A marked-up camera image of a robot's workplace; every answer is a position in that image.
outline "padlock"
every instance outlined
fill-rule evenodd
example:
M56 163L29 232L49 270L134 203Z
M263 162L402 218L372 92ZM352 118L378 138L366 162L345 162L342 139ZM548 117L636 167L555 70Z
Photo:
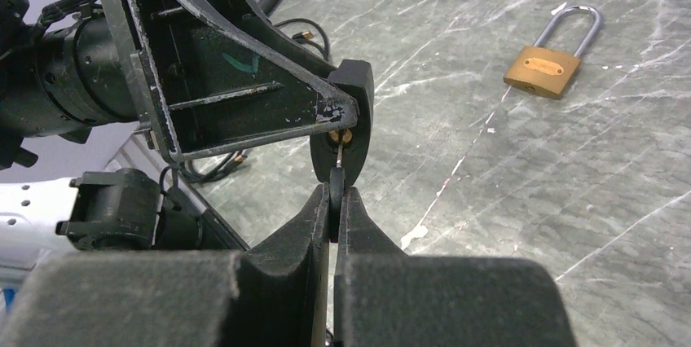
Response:
M574 13L588 13L592 16L592 27L574 54L544 48L544 43L559 23ZM561 99L566 86L579 68L583 52L601 26L602 15L594 7L576 6L562 9L552 17L535 44L523 47L521 54L504 75L504 82L538 96Z

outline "silver shackle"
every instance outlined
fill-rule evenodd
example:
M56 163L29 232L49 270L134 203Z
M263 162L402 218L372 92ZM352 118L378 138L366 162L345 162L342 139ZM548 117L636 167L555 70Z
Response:
M592 16L592 27L590 27L588 34L585 35L579 47L576 48L576 51L574 51L574 57L580 58L585 49L588 48L592 40L595 38L595 35L597 35L597 32L600 31L600 28L602 27L602 14L600 14L600 11L598 11L596 8L588 5L578 5L561 9L554 15L554 17L552 17L552 19L549 21L549 24L544 27L544 31L542 31L537 40L535 40L533 46L543 46L547 39L552 36L552 32L554 32L554 29L559 25L559 23L561 23L561 21L567 16L575 13L586 13Z

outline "gray marble table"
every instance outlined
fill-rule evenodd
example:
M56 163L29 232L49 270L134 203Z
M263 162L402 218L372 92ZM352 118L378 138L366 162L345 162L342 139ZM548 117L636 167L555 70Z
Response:
M502 76L563 4L605 27L561 101ZM284 0L376 77L357 183L407 252L545 265L581 345L691 345L691 0ZM589 18L551 47L573 50ZM315 187L305 139L202 191L251 243Z

